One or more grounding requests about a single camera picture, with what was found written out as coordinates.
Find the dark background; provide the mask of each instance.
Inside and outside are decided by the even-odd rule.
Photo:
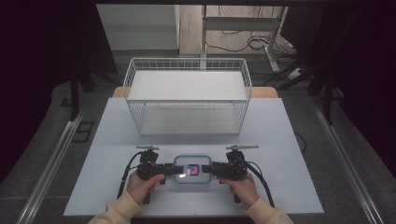
[[[50,106],[52,90],[87,67],[117,73],[95,4],[0,3],[0,181]]]
[[[332,47],[350,8],[290,7],[281,35],[315,67]],[[395,3],[361,1],[329,69],[344,97],[340,106],[396,176]]]

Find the aluminum rail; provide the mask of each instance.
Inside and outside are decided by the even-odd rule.
[[[21,214],[17,220],[17,223],[33,223],[35,219],[35,215],[40,208],[41,203],[44,200],[44,197],[47,194],[48,189],[50,188],[50,184],[52,183],[53,177],[55,177],[56,172],[64,158],[64,154],[69,147],[69,144],[73,138],[74,133],[81,121],[82,116],[85,113],[85,108],[90,100],[91,95],[82,95],[82,102],[79,113],[77,114],[74,121],[69,121],[64,129],[64,132],[59,139],[59,142],[52,152],[52,155],[49,158],[49,162],[46,165],[43,173],[35,184],[35,188],[33,189],[27,203],[21,211]]]
[[[341,166],[346,173],[346,177],[348,178],[353,190],[355,191],[356,196],[361,203],[361,207],[363,208],[363,211],[369,219],[370,223],[385,223],[378,212],[378,209],[375,205],[373,198],[370,195],[370,192],[361,181],[358,172],[356,171],[355,167],[352,164],[352,161],[348,157],[347,151],[344,149],[343,144],[338,138],[338,135],[333,125],[329,125],[327,120],[324,118],[324,115],[321,112],[322,106],[320,104],[319,98],[311,96],[311,100],[317,112],[320,123],[323,126],[325,133],[328,135],[335,154],[337,155],[338,160],[340,161]]]

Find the metal frame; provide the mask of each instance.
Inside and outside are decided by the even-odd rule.
[[[37,214],[38,209],[40,208],[40,205],[43,202],[48,189],[50,188],[50,184],[52,183],[52,180],[55,177],[59,166],[61,165],[64,154],[66,153],[66,150],[69,147],[73,135],[76,132],[76,129],[82,119],[82,116],[85,113],[85,109],[89,100],[90,95],[88,95],[87,97],[83,97],[82,105],[78,114],[76,114],[75,119],[70,120],[67,123],[56,148],[50,156],[46,168],[44,169],[37,183],[35,184],[35,188],[33,189],[27,203],[23,207],[17,223],[33,223],[35,215]]]
[[[352,161],[347,155],[347,151],[344,149],[344,146],[340,139],[338,138],[337,132],[332,125],[326,121],[325,116],[321,112],[321,103],[318,97],[311,96],[312,104],[317,112],[320,123],[323,127],[323,130],[329,137],[329,140],[332,144],[332,148],[334,149],[335,154],[337,155],[338,160],[341,163],[341,166],[344,168],[344,172],[346,173],[346,177],[348,178],[350,185],[358,197],[359,202],[361,203],[361,207],[363,208],[364,213],[369,219],[370,223],[385,223],[383,218],[380,216],[379,211],[375,205],[373,198],[370,195],[370,192],[365,187],[361,177],[356,171],[355,167],[352,164]]]
[[[206,58],[206,31],[264,31],[271,32],[268,45],[264,50],[274,73],[279,72],[279,66],[274,55],[274,44],[283,19],[285,7],[281,7],[275,18],[241,18],[241,17],[207,17],[206,5],[202,11],[202,42],[201,58]]]

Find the handheld controller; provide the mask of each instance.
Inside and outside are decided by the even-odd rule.
[[[122,193],[123,186],[125,184],[126,176],[128,175],[129,170],[131,170],[130,166],[133,159],[140,154],[140,164],[136,167],[136,174],[142,180],[148,180],[155,175],[177,175],[183,174],[183,166],[174,166],[173,163],[165,163],[165,164],[157,164],[156,161],[158,159],[158,153],[154,152],[154,150],[160,150],[158,147],[136,147],[143,148],[146,151],[136,153],[129,164],[125,168],[125,173],[121,181],[119,197]],[[165,184],[165,179],[160,182],[161,185]],[[143,204],[148,204],[150,198],[150,193],[148,193],[143,200]]]
[[[231,180],[242,179],[248,173],[248,169],[243,163],[243,161],[245,160],[245,156],[241,151],[239,151],[239,149],[247,148],[258,148],[258,146],[226,147],[226,149],[231,150],[231,152],[226,153],[228,162],[213,161],[212,165],[202,166],[203,172]],[[233,201],[235,203],[241,203],[240,199],[236,195],[233,196]]]

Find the white bin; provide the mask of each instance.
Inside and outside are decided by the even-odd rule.
[[[250,95],[243,59],[133,58],[124,80],[141,135],[238,135]]]

